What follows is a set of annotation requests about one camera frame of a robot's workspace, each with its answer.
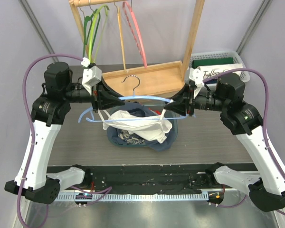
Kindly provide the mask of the white tank top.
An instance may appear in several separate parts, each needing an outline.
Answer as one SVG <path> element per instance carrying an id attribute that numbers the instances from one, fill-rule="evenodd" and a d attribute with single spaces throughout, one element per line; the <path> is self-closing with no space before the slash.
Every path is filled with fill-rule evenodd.
<path id="1" fill-rule="evenodd" d="M 112 114 L 106 110 L 98 112 L 104 130 L 113 127 L 136 134 L 147 141 L 163 143 L 166 134 L 172 129 L 172 123 L 164 118 L 165 109 L 160 115 L 155 115 L 144 105 L 134 102 L 125 102 L 119 108 Z"/>

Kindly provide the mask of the lime green hanger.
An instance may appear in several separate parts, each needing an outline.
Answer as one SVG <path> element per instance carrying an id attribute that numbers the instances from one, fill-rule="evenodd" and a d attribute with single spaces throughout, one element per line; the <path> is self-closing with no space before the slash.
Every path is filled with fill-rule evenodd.
<path id="1" fill-rule="evenodd" d="M 99 29 L 99 25 L 100 25 L 100 19 L 101 19 L 101 9 L 104 9 L 104 13 L 105 13 L 105 22 L 104 22 L 104 26 L 102 28 L 102 32 L 101 35 L 103 33 L 104 27 L 106 25 L 106 21 L 108 18 L 108 14 L 109 14 L 109 7 L 107 4 L 103 4 L 101 5 L 98 9 L 96 9 L 96 11 L 93 13 L 92 16 L 92 25 L 91 25 L 91 30 L 90 30 L 90 40 L 89 40 L 89 49 L 88 49 L 88 59 L 90 60 L 90 62 L 93 62 L 93 49 L 94 49 L 94 45 L 95 45 L 95 41 L 96 41 L 96 37 L 97 37 L 97 32 Z"/>

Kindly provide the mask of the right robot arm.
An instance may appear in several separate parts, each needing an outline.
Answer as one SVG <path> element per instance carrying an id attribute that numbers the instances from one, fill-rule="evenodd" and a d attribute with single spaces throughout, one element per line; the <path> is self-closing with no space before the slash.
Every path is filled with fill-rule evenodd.
<path id="1" fill-rule="evenodd" d="M 265 116 L 243 100 L 245 83 L 228 73 L 217 79 L 214 91 L 199 94 L 197 89 L 191 80 L 164 108 L 182 116 L 193 115 L 196 109 L 219 112 L 221 122 L 245 147 L 259 172 L 248 175 L 217 162 L 205 170 L 206 184 L 237 189 L 263 212 L 285 208 L 285 166 L 269 141 Z"/>

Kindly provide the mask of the red tank top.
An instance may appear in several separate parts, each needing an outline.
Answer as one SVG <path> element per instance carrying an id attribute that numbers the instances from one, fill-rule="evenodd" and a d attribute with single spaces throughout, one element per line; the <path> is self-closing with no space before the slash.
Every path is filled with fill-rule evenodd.
<path id="1" fill-rule="evenodd" d="M 157 110 L 152 110 L 152 109 L 149 109 L 151 112 L 153 112 L 154 114 L 156 115 L 161 115 L 162 113 L 160 111 L 157 111 Z"/>

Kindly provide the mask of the yellow wooden hanger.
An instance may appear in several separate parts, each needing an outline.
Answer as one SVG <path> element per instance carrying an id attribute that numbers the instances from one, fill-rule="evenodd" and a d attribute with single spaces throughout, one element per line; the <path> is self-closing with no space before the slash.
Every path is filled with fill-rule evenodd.
<path id="1" fill-rule="evenodd" d="M 117 22 L 118 22 L 118 28 L 119 28 L 119 37 L 120 37 L 120 44 L 121 44 L 123 69 L 124 69 L 124 71 L 127 71 L 126 61 L 125 61 L 124 42 L 123 42 L 124 39 L 123 39 L 123 31 L 122 31 L 121 12 L 120 12 L 120 8 L 116 5 L 116 3 L 114 3 L 114 6 L 116 7 L 116 11 L 117 11 Z"/>

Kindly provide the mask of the pink hanger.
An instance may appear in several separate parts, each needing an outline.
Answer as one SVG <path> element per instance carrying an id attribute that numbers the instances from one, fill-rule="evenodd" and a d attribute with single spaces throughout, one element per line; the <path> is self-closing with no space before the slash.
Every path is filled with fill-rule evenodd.
<path id="1" fill-rule="evenodd" d="M 144 45 L 143 45 L 143 39 L 140 33 L 139 25 L 136 20 L 135 14 L 133 12 L 133 9 L 130 5 L 129 2 L 123 1 L 122 3 L 122 9 L 125 14 L 126 20 L 128 22 L 130 31 L 132 33 L 133 39 L 136 43 L 136 46 L 138 48 L 138 52 L 142 58 L 143 66 L 145 69 L 147 69 L 147 58 L 146 58 L 146 53 L 144 50 Z"/>

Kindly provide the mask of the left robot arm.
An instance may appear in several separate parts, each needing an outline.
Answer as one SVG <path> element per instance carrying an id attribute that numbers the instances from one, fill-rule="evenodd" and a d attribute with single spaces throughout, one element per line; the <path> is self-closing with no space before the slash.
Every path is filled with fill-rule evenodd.
<path id="1" fill-rule="evenodd" d="M 65 62 L 50 64 L 44 72 L 43 92 L 32 105 L 29 117 L 33 130 L 21 168 L 5 191 L 42 204 L 51 204 L 59 192 L 72 186 L 88 189 L 92 183 L 90 168 L 73 165 L 65 171 L 47 174 L 55 139 L 72 103 L 90 103 L 93 111 L 125 104 L 121 95 L 102 79 L 101 70 L 92 64 L 82 82 L 72 81 L 73 72 Z"/>

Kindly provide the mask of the light blue hanger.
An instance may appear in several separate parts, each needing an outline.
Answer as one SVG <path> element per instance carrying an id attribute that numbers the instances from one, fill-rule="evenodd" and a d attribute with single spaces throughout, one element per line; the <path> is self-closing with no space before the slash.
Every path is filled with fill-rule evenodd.
<path id="1" fill-rule="evenodd" d="M 138 84 L 133 88 L 133 94 L 131 96 L 121 96 L 121 97 L 118 97 L 117 99 L 119 99 L 121 101 L 126 101 L 126 100 L 157 100 L 157 101 L 166 102 L 168 105 L 173 104 L 173 103 L 176 104 L 177 101 L 175 99 L 168 99 L 168 98 L 164 98 L 164 97 L 151 96 L 151 95 L 136 95 L 135 94 L 135 89 L 138 88 L 140 83 L 141 83 L 139 77 L 137 77 L 136 75 L 128 75 L 128 76 L 126 76 L 123 79 L 123 81 L 121 83 L 124 83 L 127 80 L 127 78 L 130 78 L 130 77 L 136 78 L 138 80 Z M 88 112 L 91 114 L 91 118 L 88 118 L 88 117 L 86 118 L 86 120 L 88 122 L 91 122 L 91 123 L 100 122 L 99 120 L 95 120 L 95 117 L 94 117 L 94 114 L 93 114 L 93 107 L 91 106 L 90 108 L 84 110 L 80 114 L 80 116 L 78 118 L 78 123 L 80 123 L 82 121 L 82 118 Z"/>

